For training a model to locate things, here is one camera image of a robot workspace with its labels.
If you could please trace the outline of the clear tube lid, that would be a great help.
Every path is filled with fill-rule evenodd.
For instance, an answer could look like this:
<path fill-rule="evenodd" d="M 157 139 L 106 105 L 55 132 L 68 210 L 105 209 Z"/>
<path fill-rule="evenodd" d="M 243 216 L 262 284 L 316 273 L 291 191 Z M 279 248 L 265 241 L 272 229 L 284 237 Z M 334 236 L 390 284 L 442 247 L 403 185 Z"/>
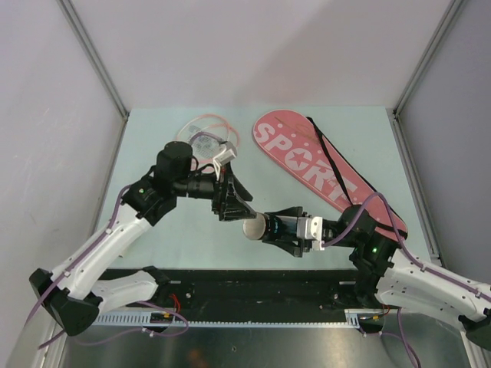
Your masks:
<path fill-rule="evenodd" d="M 248 218 L 243 222 L 242 231 L 249 240 L 258 241 L 265 234 L 266 219 L 265 216 L 257 212 L 255 218 Z"/>

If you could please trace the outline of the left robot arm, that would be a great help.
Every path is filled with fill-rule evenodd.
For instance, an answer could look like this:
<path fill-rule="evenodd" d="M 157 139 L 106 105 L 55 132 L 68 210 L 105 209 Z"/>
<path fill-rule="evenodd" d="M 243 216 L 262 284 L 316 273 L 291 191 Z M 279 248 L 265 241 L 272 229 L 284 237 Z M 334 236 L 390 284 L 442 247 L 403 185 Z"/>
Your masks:
<path fill-rule="evenodd" d="M 29 282 L 38 300 L 29 317 L 43 307 L 69 337 L 75 337 L 100 314 L 128 304 L 159 307 L 168 301 L 168 277 L 146 267 L 123 278 L 102 281 L 101 275 L 141 235 L 174 210 L 178 198 L 207 199 L 221 222 L 255 218 L 252 195 L 235 177 L 237 156 L 230 142 L 219 144 L 207 173 L 198 167 L 193 148 L 172 141 L 158 152 L 155 165 L 138 181 L 124 186 L 107 224 L 53 270 L 36 269 Z"/>

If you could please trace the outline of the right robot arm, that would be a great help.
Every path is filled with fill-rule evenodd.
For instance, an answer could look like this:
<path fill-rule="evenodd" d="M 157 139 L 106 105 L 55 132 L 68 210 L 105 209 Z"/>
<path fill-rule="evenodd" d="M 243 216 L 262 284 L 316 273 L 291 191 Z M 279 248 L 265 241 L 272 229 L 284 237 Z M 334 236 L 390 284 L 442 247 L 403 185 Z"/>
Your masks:
<path fill-rule="evenodd" d="M 490 286 L 425 261 L 376 228 L 360 205 L 345 209 L 339 220 L 324 220 L 291 207 L 258 215 L 259 239 L 296 258 L 329 246 L 351 248 L 359 272 L 354 299 L 362 307 L 385 304 L 440 320 L 490 348 Z"/>

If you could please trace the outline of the black shuttlecock tube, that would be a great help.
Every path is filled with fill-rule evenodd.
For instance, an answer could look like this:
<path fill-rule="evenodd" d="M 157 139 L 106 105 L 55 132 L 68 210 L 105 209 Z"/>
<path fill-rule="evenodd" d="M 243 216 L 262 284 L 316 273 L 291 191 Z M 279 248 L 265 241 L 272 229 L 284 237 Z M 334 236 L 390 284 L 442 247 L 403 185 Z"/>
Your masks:
<path fill-rule="evenodd" d="M 281 221 L 278 218 L 266 219 L 265 234 L 258 241 L 263 240 L 292 240 L 296 239 L 296 221 Z"/>

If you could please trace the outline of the pink racket bag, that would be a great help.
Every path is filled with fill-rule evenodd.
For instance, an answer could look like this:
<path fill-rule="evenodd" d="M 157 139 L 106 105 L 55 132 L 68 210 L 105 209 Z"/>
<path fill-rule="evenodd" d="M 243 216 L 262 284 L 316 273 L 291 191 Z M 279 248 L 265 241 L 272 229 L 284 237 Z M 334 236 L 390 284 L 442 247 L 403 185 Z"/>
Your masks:
<path fill-rule="evenodd" d="M 270 111 L 255 122 L 252 135 L 273 162 L 339 212 L 377 191 L 313 119 L 299 112 Z"/>

